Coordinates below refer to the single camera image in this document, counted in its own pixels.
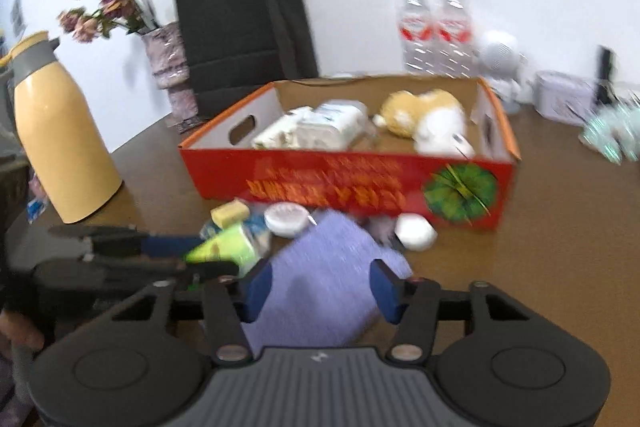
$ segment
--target red cardboard box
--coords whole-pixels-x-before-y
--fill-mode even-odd
[[[470,117],[473,160],[418,156],[413,141],[382,131],[349,151],[252,150],[251,140],[284,112],[331,99],[360,100],[374,115],[397,90],[449,91]],[[355,214],[422,214],[434,224],[493,229],[520,153],[502,105],[481,79],[366,76],[272,82],[209,121],[179,146],[203,198],[294,201]]]

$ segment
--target flower vase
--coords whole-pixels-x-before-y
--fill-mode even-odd
[[[178,23],[152,30],[142,35],[142,41],[156,86],[168,93],[178,131],[182,133],[200,125],[195,95],[187,82],[189,67]]]

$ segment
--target human hand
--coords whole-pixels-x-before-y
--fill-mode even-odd
[[[3,309],[0,312],[0,354],[9,360],[12,343],[39,351],[44,347],[44,335],[25,315]]]

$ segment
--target teal object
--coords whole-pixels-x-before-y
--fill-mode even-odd
[[[622,163],[623,157],[629,161],[638,161],[640,107],[618,104],[601,108],[585,124],[580,142],[617,165]]]

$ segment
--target white lid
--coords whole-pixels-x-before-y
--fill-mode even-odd
[[[308,210],[297,203],[275,203],[264,212],[264,222],[275,235],[291,239],[308,227]]]

